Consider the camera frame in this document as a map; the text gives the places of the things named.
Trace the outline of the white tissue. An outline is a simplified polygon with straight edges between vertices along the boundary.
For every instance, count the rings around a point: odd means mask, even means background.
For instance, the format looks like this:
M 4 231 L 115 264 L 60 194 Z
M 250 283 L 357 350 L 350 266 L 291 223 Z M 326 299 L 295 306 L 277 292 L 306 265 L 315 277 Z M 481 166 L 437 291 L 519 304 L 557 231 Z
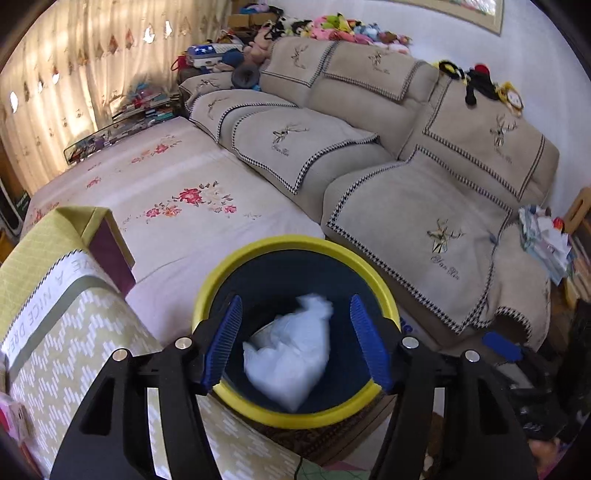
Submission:
M 329 362 L 329 319 L 334 307 L 318 294 L 297 298 L 293 313 L 276 317 L 242 343 L 243 370 L 259 392 L 297 411 Z

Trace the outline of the yellow rimmed dark trash bin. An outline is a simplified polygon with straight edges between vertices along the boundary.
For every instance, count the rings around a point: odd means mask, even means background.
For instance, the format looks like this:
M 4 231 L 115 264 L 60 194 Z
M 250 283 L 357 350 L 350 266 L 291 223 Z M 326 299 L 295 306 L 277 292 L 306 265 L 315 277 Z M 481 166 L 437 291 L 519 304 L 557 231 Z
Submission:
M 284 235 L 259 240 L 219 263 L 198 290 L 194 324 L 211 316 L 228 295 L 242 298 L 242 325 L 214 393 L 254 422 L 281 429 L 314 429 L 339 423 L 368 406 L 381 387 L 370 378 L 349 305 L 360 296 L 373 318 L 400 322 L 389 287 L 353 251 L 314 237 Z M 297 307 L 297 297 L 320 294 L 334 307 L 329 319 L 328 366 L 303 406 L 290 413 L 249 382 L 242 344 L 277 316 Z

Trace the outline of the stack of papers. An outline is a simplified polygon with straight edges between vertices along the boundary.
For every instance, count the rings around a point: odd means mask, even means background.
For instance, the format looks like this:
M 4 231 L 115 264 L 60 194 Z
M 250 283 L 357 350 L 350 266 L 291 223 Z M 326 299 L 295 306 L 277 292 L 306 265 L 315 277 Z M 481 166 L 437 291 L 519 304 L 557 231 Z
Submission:
M 572 245 L 563 231 L 561 219 L 552 218 L 537 205 L 518 211 L 522 248 L 539 260 L 551 281 L 559 285 L 572 271 Z

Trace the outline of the wooden side shelf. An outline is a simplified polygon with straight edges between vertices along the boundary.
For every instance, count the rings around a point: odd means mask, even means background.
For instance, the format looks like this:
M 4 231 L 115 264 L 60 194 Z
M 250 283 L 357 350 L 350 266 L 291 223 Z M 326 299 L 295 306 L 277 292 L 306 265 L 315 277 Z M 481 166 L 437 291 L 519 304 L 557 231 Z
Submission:
M 570 270 L 563 281 L 566 301 L 575 309 L 578 300 L 590 302 L 590 187 L 584 187 L 565 217 L 571 245 Z

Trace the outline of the yellow green patterned tablecloth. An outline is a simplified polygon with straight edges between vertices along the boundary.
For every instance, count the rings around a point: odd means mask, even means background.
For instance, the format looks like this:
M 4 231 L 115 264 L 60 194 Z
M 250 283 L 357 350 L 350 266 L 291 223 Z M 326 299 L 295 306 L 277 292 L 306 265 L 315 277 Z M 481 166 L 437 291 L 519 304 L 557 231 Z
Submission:
M 54 479 L 66 431 L 111 354 L 159 351 L 124 300 L 134 278 L 131 255 L 110 210 L 58 207 L 21 239 L 1 266 L 1 372 L 7 395 L 24 407 L 25 458 Z M 159 399 L 148 390 L 149 473 L 172 479 Z M 344 462 L 323 468 L 284 449 L 211 396 L 197 397 L 212 459 L 221 479 L 369 479 Z M 140 435 L 146 431 L 140 428 Z

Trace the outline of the white floral floor rug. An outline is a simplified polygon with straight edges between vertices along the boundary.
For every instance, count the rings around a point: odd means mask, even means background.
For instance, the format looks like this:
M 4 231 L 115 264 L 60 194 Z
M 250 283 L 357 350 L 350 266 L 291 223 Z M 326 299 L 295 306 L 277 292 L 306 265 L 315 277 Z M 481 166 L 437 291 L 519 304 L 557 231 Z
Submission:
M 33 195 L 24 228 L 64 206 L 111 210 L 135 260 L 127 302 L 162 343 L 190 328 L 201 284 L 233 251 L 267 237 L 322 237 L 317 222 L 183 118 L 52 180 Z

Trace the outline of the beige sectional sofa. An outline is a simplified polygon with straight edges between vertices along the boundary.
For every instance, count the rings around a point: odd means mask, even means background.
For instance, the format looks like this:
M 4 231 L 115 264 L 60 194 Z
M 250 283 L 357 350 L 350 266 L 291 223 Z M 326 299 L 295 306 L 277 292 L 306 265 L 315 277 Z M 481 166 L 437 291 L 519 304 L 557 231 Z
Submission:
M 538 349 L 550 279 L 520 242 L 558 149 L 500 102 L 380 47 L 277 40 L 256 90 L 183 84 L 190 121 L 365 257 L 444 349 L 486 330 Z

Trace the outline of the black yellow plush toy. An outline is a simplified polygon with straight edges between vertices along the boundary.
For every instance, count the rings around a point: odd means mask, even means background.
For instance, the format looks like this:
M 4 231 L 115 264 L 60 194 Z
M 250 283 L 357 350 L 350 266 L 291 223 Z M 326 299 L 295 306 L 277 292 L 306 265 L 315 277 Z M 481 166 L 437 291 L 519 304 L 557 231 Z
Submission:
M 495 83 L 491 79 L 488 66 L 476 64 L 469 70 L 464 70 L 450 60 L 435 62 L 434 66 L 450 78 L 460 81 L 466 87 L 465 103 L 468 107 L 477 106 L 476 92 L 492 101 L 503 103 L 516 117 L 521 117 L 525 108 L 523 99 L 511 82 Z

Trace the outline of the cream patterned curtain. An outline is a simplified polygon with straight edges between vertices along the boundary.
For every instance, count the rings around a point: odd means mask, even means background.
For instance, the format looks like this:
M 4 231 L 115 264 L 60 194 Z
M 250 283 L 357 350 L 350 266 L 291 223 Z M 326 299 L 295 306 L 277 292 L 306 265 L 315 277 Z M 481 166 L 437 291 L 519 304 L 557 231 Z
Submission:
M 142 82 L 171 90 L 186 48 L 221 32 L 223 0 L 58 1 L 1 71 L 1 139 L 24 189 L 63 173 L 64 149 L 106 126 Z

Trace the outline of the pile of plush toys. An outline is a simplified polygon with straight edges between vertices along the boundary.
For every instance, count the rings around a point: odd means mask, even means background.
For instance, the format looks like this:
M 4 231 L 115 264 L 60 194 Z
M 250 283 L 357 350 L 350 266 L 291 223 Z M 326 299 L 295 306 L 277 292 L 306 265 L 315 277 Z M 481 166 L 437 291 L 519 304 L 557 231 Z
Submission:
M 412 44 L 406 35 L 384 30 L 376 23 L 348 19 L 342 13 L 299 19 L 266 1 L 233 1 L 228 29 L 219 38 L 232 47 L 221 54 L 213 70 L 228 72 L 243 64 L 259 67 L 270 58 L 273 44 L 283 37 L 376 45 L 403 54 L 410 52 Z

